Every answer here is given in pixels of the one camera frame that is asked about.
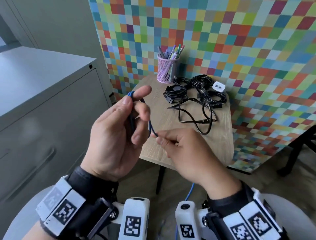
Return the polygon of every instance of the cabinet drawer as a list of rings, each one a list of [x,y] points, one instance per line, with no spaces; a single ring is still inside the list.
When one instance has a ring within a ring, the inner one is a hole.
[[[0,238],[36,193],[83,156],[91,126],[106,109],[94,69],[0,132],[0,182],[6,183],[0,186]]]

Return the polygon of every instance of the pen holder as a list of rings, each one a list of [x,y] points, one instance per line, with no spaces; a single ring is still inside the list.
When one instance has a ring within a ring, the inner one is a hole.
[[[173,76],[178,73],[179,59],[164,59],[158,54],[157,80],[161,83],[172,83]]]

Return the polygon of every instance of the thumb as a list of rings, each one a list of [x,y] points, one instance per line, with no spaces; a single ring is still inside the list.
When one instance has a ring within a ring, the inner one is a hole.
[[[179,150],[176,145],[163,137],[157,137],[156,142],[167,152],[167,155],[171,158],[173,158]]]
[[[131,114],[133,101],[130,96],[125,96],[122,102],[117,103],[115,111],[106,119],[111,126],[123,125],[127,117]]]

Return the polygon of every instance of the tabletop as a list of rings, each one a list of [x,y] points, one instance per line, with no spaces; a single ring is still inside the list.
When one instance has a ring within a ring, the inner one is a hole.
[[[150,107],[150,120],[155,131],[190,127],[196,130],[193,123],[181,123],[178,121],[178,110],[167,109],[172,105],[168,103],[163,96],[168,84],[158,82],[157,75],[149,75],[141,80],[133,91],[144,85],[150,85],[152,87],[152,92],[146,96],[144,100]],[[197,98],[197,90],[194,88],[189,89],[188,96]],[[208,135],[203,135],[215,155],[225,166],[230,164],[234,153],[229,97],[227,94],[226,96],[227,103],[220,109],[214,109],[214,112],[218,117],[218,121],[213,122],[211,131]],[[186,109],[195,120],[205,119],[205,116],[202,113],[202,106],[198,103],[188,101],[181,104],[181,108]],[[183,112],[181,112],[181,119],[191,120],[189,116]],[[205,132],[208,128],[208,124],[199,124],[199,127]],[[167,157],[163,148],[161,148],[152,137],[150,137],[144,144],[139,158],[167,168],[175,169],[172,160]]]

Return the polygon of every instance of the drawer handle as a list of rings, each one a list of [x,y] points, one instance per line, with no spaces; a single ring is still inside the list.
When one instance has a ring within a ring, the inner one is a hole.
[[[23,187],[30,181],[32,178],[41,170],[41,168],[48,163],[50,160],[54,158],[56,155],[56,148],[52,147],[48,156],[41,161],[40,164],[35,166],[29,173],[28,175],[5,197],[0,199],[0,202],[3,201],[10,201],[12,198],[14,198],[22,189]]]

